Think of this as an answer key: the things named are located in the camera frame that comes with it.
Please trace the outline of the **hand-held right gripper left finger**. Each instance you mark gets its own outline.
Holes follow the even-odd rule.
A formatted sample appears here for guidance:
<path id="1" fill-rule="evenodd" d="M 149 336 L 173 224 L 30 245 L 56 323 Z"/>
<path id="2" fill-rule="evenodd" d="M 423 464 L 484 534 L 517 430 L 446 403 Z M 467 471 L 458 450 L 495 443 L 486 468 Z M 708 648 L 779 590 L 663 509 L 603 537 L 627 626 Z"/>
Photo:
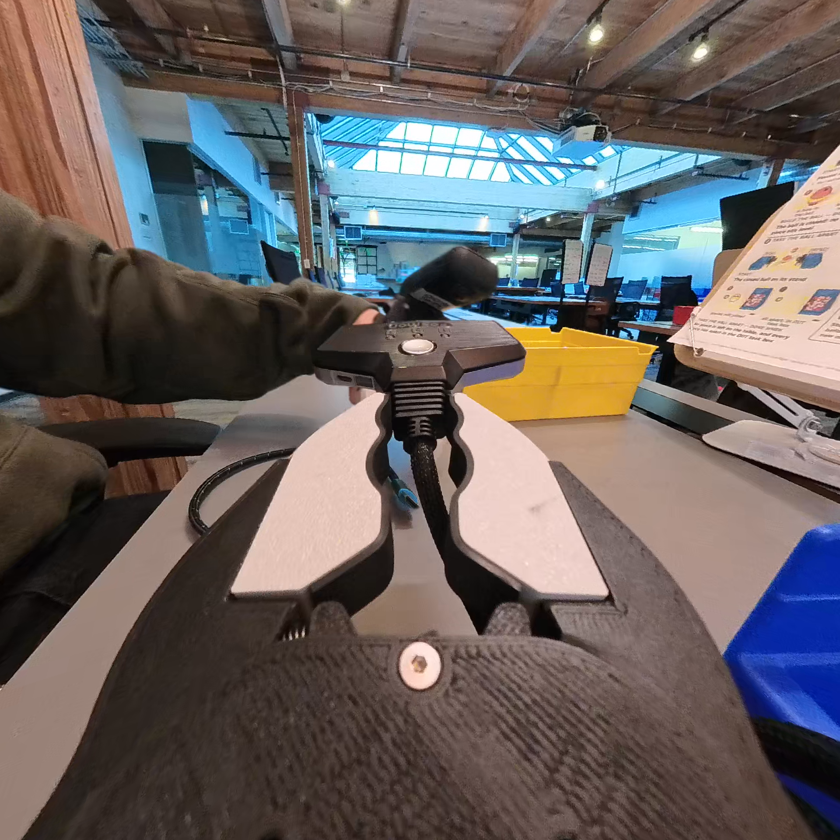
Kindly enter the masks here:
<path id="1" fill-rule="evenodd" d="M 305 616 L 336 602 L 354 615 L 385 591 L 394 571 L 391 434 L 388 399 L 377 393 L 296 449 L 234 578 L 234 599 L 291 602 Z"/>

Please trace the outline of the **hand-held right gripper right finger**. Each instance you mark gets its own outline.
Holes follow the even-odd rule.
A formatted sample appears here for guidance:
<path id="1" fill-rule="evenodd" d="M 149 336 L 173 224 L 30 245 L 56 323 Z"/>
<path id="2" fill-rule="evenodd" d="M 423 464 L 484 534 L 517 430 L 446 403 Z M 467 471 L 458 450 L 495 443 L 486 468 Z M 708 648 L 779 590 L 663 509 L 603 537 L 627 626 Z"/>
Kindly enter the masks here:
<path id="1" fill-rule="evenodd" d="M 447 583 L 468 611 L 601 604 L 610 591 L 546 454 L 465 393 L 447 433 Z"/>

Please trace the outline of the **black multiport hub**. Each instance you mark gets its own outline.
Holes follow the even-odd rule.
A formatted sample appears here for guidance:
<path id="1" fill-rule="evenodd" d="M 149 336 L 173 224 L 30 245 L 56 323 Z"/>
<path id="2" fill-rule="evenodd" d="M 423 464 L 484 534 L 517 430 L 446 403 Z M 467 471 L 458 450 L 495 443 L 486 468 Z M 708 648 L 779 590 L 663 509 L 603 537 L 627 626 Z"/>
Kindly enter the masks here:
<path id="1" fill-rule="evenodd" d="M 426 320 L 344 327 L 312 358 L 322 382 L 384 393 L 392 435 L 412 453 L 452 433 L 458 389 L 519 375 L 526 354 L 496 322 Z"/>

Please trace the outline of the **person's left forearm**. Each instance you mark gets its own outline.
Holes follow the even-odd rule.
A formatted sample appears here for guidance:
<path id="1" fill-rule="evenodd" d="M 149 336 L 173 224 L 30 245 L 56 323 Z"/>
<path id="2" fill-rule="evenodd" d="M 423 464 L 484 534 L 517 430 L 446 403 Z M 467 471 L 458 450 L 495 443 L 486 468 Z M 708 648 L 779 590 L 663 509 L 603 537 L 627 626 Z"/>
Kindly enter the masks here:
<path id="1" fill-rule="evenodd" d="M 314 351 L 367 308 L 305 279 L 247 287 L 114 249 L 1 195 L 7 390 L 124 404 L 253 400 L 311 374 Z"/>

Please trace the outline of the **long background work table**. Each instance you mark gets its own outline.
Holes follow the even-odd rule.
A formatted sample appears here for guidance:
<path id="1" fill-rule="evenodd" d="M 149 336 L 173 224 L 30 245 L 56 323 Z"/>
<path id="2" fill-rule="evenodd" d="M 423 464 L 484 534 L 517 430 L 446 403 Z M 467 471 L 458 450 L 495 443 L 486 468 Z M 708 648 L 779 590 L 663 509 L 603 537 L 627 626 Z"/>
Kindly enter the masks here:
<path id="1" fill-rule="evenodd" d="M 629 320 L 642 310 L 656 312 L 657 309 L 656 301 L 622 297 L 615 303 L 609 303 L 600 298 L 520 296 L 500 292 L 479 305 L 479 312 L 483 315 L 522 318 L 526 324 L 538 318 L 542 326 L 549 325 L 549 314 L 554 312 L 556 321 L 551 330 L 567 326 L 594 332 L 605 331 L 611 321 Z"/>

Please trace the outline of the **yellow plastic bin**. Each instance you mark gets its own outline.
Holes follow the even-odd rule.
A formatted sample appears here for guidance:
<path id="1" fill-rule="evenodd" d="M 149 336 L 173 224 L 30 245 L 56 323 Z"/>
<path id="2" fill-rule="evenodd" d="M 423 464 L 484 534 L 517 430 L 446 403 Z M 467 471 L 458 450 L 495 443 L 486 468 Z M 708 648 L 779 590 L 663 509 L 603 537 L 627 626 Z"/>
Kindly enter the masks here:
<path id="1" fill-rule="evenodd" d="M 465 393 L 508 422 L 628 413 L 655 346 L 564 328 L 508 328 L 527 355 L 517 376 Z"/>

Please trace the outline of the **dark background monitor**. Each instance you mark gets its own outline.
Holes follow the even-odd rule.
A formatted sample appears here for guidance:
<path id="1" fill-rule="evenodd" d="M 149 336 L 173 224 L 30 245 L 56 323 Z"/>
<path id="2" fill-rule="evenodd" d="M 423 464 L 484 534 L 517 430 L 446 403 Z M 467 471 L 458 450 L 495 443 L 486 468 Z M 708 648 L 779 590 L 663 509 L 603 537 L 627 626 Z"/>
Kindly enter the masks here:
<path id="1" fill-rule="evenodd" d="M 298 257 L 293 252 L 260 242 L 269 278 L 275 284 L 288 285 L 301 277 Z"/>

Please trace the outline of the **white ceiling projector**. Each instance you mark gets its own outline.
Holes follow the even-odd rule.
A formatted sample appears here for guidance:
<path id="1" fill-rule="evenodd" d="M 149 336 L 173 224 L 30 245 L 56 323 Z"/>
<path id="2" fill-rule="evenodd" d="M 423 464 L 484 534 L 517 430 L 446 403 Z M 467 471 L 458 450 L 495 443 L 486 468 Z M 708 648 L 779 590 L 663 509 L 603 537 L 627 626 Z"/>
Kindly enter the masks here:
<path id="1" fill-rule="evenodd" d="M 552 156 L 582 161 L 603 150 L 612 141 L 608 126 L 592 111 L 577 112 L 552 140 Z"/>

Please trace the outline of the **black office chair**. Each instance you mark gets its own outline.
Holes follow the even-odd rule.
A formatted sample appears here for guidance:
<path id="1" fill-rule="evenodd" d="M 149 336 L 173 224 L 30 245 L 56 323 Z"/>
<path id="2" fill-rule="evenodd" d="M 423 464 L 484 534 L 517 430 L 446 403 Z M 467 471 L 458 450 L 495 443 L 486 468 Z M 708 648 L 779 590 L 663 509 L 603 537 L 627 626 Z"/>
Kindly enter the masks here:
<path id="1" fill-rule="evenodd" d="M 49 424 L 51 440 L 87 445 L 108 467 L 203 455 L 222 428 L 180 417 Z M 116 558 L 167 496 L 166 490 L 81 500 L 10 570 L 2 572 L 1 678 L 5 685 Z"/>

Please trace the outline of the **white document stand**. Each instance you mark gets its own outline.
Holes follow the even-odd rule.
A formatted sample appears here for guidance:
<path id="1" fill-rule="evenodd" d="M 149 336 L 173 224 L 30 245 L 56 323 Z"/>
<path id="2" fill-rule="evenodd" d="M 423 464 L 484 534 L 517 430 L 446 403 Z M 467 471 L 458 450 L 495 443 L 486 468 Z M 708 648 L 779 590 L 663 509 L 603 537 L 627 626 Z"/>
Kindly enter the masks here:
<path id="1" fill-rule="evenodd" d="M 838 490 L 838 438 L 822 435 L 818 415 L 787 395 L 742 383 L 737 388 L 781 419 L 782 425 L 744 419 L 704 434 L 702 441 L 721 452 Z"/>

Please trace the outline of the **person's olive jacket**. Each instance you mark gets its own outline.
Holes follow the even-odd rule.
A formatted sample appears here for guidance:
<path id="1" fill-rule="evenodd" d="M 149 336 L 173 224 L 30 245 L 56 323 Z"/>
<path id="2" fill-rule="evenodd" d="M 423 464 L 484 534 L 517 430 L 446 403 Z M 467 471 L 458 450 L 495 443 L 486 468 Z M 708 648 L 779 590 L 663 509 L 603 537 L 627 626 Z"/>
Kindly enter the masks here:
<path id="1" fill-rule="evenodd" d="M 109 468 L 93 448 L 1 419 L 1 574 L 100 498 Z"/>

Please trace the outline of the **blue plastic bin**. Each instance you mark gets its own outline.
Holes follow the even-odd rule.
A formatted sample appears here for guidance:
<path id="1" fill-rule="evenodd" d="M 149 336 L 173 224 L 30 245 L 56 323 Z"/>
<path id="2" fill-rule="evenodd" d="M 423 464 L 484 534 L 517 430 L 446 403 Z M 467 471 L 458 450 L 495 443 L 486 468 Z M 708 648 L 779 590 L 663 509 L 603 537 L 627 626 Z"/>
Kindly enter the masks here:
<path id="1" fill-rule="evenodd" d="M 817 838 L 839 837 L 839 526 L 795 546 L 724 658 L 765 757 Z"/>

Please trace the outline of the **black computer monitor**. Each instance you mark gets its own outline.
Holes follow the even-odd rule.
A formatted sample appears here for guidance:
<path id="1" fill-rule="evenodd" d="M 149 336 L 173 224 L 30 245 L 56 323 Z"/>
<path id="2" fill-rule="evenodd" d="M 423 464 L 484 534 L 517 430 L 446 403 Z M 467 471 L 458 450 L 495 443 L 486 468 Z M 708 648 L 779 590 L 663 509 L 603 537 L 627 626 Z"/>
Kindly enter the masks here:
<path id="1" fill-rule="evenodd" d="M 786 182 L 720 199 L 721 250 L 738 250 L 795 194 L 796 183 Z"/>

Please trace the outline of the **printed instruction sheet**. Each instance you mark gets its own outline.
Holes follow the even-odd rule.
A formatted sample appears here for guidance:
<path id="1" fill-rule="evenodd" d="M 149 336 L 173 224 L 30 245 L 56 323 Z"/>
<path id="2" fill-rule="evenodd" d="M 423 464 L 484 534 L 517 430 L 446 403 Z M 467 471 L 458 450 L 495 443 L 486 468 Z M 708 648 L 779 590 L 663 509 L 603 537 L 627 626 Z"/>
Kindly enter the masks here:
<path id="1" fill-rule="evenodd" d="M 767 221 L 670 340 L 678 361 L 838 401 L 839 149 Z"/>

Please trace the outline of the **wooden pillar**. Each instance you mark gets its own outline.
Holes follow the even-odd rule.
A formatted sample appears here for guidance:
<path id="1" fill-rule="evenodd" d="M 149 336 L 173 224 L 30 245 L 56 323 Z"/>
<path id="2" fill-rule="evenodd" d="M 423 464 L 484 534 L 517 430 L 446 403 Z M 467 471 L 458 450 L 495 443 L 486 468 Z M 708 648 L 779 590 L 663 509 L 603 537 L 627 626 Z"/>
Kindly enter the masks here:
<path id="1" fill-rule="evenodd" d="M 2 2 L 2 387 L 36 394 L 47 458 L 106 498 L 165 493 L 182 458 L 108 464 L 102 434 L 167 424 L 144 356 L 146 291 L 191 279 L 134 246 L 75 2 Z"/>

